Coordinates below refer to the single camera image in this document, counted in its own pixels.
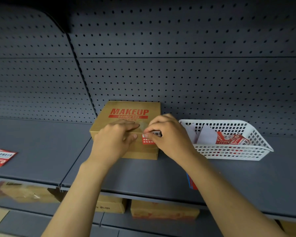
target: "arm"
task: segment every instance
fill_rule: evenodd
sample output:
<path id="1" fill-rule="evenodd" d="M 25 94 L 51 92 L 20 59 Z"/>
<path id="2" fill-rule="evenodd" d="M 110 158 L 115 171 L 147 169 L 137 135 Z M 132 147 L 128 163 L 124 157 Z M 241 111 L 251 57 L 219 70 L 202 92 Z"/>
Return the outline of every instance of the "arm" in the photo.
<path id="1" fill-rule="evenodd" d="M 101 185 L 110 167 L 122 157 L 137 135 L 126 131 L 138 128 L 133 121 L 118 120 L 108 124 L 94 137 L 90 157 L 79 172 L 43 237 L 90 236 Z"/>
<path id="2" fill-rule="evenodd" d="M 152 130 L 160 130 L 162 137 L 150 133 Z M 287 236 L 214 170 L 195 150 L 186 130 L 172 115 L 156 117 L 144 134 L 193 179 L 225 237 Z"/>

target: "basket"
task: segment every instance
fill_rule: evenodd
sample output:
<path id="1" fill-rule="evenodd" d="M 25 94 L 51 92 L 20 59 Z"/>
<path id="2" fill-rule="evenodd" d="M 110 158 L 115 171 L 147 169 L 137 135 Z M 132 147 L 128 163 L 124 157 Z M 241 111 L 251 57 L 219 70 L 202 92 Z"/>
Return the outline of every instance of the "basket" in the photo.
<path id="1" fill-rule="evenodd" d="M 241 120 L 180 120 L 180 123 L 191 125 L 195 123 L 195 132 L 202 130 L 208 125 L 215 131 L 221 131 L 225 135 L 240 133 L 250 140 L 250 145 L 202 145 L 193 144 L 194 148 L 208 159 L 240 159 L 261 160 L 272 147 L 260 135 L 260 133 L 249 123 Z"/>

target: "pegboard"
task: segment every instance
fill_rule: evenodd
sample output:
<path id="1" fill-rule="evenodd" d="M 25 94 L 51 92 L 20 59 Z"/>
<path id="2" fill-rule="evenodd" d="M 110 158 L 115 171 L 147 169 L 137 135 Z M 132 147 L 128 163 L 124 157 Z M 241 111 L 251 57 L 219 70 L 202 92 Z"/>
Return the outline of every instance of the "pegboard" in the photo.
<path id="1" fill-rule="evenodd" d="M 74 58 L 0 59 L 0 117 L 93 123 Z"/>
<path id="2" fill-rule="evenodd" d="M 0 5 L 0 58 L 73 57 L 66 34 L 44 13 Z"/>
<path id="3" fill-rule="evenodd" d="M 296 0 L 76 0 L 78 57 L 296 56 Z"/>
<path id="4" fill-rule="evenodd" d="M 296 135 L 296 58 L 81 58 L 99 113 L 109 100 L 160 101 L 177 119 L 240 119 Z"/>

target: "right hand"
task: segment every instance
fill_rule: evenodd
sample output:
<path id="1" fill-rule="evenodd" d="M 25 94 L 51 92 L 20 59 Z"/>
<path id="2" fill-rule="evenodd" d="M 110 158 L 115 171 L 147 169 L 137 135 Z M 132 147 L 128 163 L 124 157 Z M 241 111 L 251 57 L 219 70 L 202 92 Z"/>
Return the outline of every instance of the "right hand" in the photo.
<path id="1" fill-rule="evenodd" d="M 153 130 L 161 131 L 162 137 L 151 133 Z M 198 154 L 185 128 L 171 114 L 154 118 L 143 134 L 177 163 L 187 155 Z"/>

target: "sticker on box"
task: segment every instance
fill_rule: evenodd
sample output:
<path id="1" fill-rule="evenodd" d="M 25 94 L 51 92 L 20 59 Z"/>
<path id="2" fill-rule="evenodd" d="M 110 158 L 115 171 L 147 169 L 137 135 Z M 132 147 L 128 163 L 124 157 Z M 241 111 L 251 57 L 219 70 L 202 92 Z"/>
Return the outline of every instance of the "sticker on box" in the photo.
<path id="1" fill-rule="evenodd" d="M 17 152 L 0 149 L 0 167 L 8 162 Z"/>
<path id="2" fill-rule="evenodd" d="M 155 135 L 161 137 L 161 131 L 152 131 L 152 133 L 154 133 Z M 143 144 L 144 145 L 155 145 L 155 143 L 153 141 L 151 141 L 150 139 L 147 139 L 146 137 L 144 137 L 143 134 L 143 138 L 142 138 Z"/>

